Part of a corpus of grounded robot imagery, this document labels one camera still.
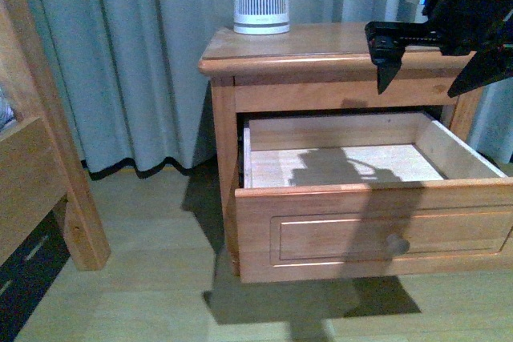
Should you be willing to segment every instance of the bed post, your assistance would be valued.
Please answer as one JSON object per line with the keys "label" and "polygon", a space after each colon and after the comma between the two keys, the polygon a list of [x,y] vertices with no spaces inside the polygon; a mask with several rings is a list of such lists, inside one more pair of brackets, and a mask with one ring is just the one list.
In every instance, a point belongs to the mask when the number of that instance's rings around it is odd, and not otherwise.
{"label": "bed post", "polygon": [[[5,30],[14,43],[0,48],[12,50],[18,57],[15,64],[6,69],[8,77],[15,80],[6,85],[6,93],[13,99],[19,117],[42,118],[67,189],[64,239],[79,270],[99,270],[111,251],[34,19],[26,0],[0,0],[0,9],[8,16],[0,20],[0,29]],[[57,216],[63,214],[62,208],[56,209]]]}

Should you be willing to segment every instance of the bedding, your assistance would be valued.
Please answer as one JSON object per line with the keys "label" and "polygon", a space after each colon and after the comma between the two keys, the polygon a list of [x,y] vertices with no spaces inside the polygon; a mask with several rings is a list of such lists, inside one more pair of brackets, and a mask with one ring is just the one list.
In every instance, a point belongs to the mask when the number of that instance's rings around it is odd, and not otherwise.
{"label": "bedding", "polygon": [[0,87],[0,131],[14,123],[14,112]]}

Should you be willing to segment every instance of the wooden furniture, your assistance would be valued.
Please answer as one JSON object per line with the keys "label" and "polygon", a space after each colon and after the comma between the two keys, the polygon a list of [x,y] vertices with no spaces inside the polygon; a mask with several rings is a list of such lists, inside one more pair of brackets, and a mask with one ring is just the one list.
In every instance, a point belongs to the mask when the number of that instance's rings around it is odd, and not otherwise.
{"label": "wooden furniture", "polygon": [[[234,272],[266,282],[511,267],[513,179],[461,140],[480,90],[446,95],[469,57],[409,50],[378,95],[363,27],[223,29],[204,52]],[[452,132],[422,113],[368,115],[420,106],[444,106]],[[363,115],[338,116],[348,111]]]}
{"label": "wooden furniture", "polygon": [[110,254],[26,0],[0,0],[0,83],[18,123],[0,133],[0,264],[53,210],[78,269]]}

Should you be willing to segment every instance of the black robotic arm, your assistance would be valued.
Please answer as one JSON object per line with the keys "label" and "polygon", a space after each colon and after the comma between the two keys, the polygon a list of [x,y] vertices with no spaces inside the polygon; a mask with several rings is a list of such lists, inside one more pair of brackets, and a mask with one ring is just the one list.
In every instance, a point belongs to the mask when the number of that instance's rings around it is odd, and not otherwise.
{"label": "black robotic arm", "polygon": [[450,97],[513,77],[513,0],[426,0],[422,13],[425,23],[366,25],[380,94],[399,72],[408,46],[438,47],[442,55],[476,51],[450,87]]}

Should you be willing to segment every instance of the nightstand top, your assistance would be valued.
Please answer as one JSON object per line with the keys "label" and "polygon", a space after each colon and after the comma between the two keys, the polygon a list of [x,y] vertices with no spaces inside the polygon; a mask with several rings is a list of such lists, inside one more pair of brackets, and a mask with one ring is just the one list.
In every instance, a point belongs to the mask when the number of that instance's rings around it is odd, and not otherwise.
{"label": "nightstand top", "polygon": [[[199,69],[210,77],[326,71],[375,76],[376,66],[370,61],[364,28],[365,23],[305,24],[275,35],[237,34],[222,28],[208,44]],[[455,76],[469,59],[470,56],[441,56],[432,48],[409,47],[402,58],[402,73],[435,70]]]}

